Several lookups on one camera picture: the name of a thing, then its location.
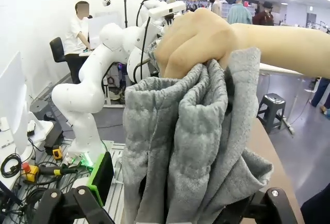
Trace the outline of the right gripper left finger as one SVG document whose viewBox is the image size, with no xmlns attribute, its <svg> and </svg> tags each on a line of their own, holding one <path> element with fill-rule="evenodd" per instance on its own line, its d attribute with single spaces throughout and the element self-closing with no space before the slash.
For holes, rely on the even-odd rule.
<svg viewBox="0 0 330 224">
<path fill-rule="evenodd" d="M 104 205 L 114 177 L 111 155 L 100 155 L 86 185 L 63 193 L 59 189 L 44 192 L 35 212 L 35 223 L 114 223 Z"/>
</svg>

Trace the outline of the person's right hand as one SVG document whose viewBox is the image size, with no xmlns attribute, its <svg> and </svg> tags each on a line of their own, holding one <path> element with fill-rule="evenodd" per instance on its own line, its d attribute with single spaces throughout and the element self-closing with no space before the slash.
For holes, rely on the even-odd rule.
<svg viewBox="0 0 330 224">
<path fill-rule="evenodd" d="M 234 27 L 205 8 L 177 17 L 154 50 L 164 78 L 183 78 L 198 63 L 215 59 L 222 67 L 239 48 Z"/>
</svg>

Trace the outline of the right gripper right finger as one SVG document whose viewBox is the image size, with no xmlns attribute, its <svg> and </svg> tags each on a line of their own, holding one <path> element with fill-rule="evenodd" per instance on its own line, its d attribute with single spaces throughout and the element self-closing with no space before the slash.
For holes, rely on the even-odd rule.
<svg viewBox="0 0 330 224">
<path fill-rule="evenodd" d="M 256 192 L 242 218 L 253 219 L 256 223 L 298 223 L 285 191 L 278 187 L 269 188 L 265 193 Z"/>
</svg>

